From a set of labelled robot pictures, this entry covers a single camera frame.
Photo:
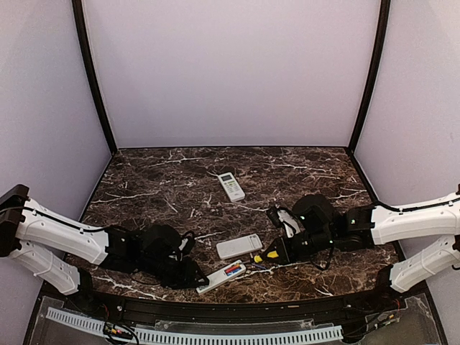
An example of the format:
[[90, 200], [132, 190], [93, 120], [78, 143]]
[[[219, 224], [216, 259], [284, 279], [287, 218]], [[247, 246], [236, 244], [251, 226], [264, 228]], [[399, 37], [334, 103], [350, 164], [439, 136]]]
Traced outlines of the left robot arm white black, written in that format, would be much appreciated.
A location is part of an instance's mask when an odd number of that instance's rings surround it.
[[101, 308], [91, 275], [54, 255], [54, 250], [80, 257], [106, 270], [146, 272], [171, 289], [207, 286], [209, 279], [189, 254], [195, 235], [154, 225], [130, 231], [119, 225], [89, 226], [64, 217], [28, 196], [18, 184], [1, 196], [1, 256], [20, 263], [53, 285], [86, 313]]

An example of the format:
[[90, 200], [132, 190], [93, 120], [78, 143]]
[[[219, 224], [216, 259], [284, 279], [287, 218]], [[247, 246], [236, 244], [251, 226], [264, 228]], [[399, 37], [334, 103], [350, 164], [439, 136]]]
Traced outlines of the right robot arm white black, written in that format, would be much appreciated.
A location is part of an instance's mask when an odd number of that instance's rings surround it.
[[402, 239], [438, 236], [432, 245], [378, 272], [375, 290], [367, 295], [367, 306], [374, 312], [391, 304], [395, 292], [406, 292], [459, 263], [459, 193], [404, 206], [378, 202], [345, 213], [339, 213], [324, 195], [310, 194], [292, 209], [269, 208], [267, 216], [285, 235], [276, 238], [254, 261], [276, 265], [312, 259], [323, 250], [353, 252]]

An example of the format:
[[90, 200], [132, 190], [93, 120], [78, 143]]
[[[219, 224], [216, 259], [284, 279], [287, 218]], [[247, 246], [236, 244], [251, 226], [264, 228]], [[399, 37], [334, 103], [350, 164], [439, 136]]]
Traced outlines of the white remote with label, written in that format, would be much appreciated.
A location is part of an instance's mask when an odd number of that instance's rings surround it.
[[246, 265], [241, 261], [237, 260], [224, 268], [210, 274], [207, 278], [209, 284], [206, 286], [200, 286], [196, 288], [196, 291], [199, 295], [207, 293], [219, 286], [235, 279], [236, 277], [244, 274], [247, 268]]

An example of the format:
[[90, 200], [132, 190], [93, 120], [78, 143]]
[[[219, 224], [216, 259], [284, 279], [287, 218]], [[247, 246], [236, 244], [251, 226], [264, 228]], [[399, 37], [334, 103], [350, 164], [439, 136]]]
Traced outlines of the purple battery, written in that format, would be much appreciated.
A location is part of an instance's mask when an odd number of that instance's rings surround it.
[[254, 266], [254, 267], [256, 267], [256, 268], [258, 268], [258, 269], [261, 269], [261, 270], [266, 270], [266, 269], [267, 269], [266, 267], [264, 267], [264, 266], [262, 266], [262, 265], [260, 265], [260, 264], [252, 263], [251, 265]]

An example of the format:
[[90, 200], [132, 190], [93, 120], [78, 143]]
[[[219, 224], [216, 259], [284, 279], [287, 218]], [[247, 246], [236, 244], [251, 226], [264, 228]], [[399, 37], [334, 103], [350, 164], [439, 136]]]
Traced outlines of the white remote with buttons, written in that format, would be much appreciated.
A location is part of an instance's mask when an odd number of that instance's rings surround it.
[[245, 192], [242, 190], [240, 184], [231, 172], [225, 172], [218, 175], [218, 180], [232, 203], [245, 199]]

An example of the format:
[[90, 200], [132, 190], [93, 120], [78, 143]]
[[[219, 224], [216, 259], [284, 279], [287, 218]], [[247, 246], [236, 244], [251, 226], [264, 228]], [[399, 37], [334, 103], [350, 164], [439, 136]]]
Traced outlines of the yellow handled screwdriver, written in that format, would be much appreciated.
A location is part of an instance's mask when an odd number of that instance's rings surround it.
[[277, 251], [264, 252], [260, 255], [254, 256], [252, 259], [254, 263], [260, 262], [274, 262], [276, 263], [279, 260], [279, 254]]

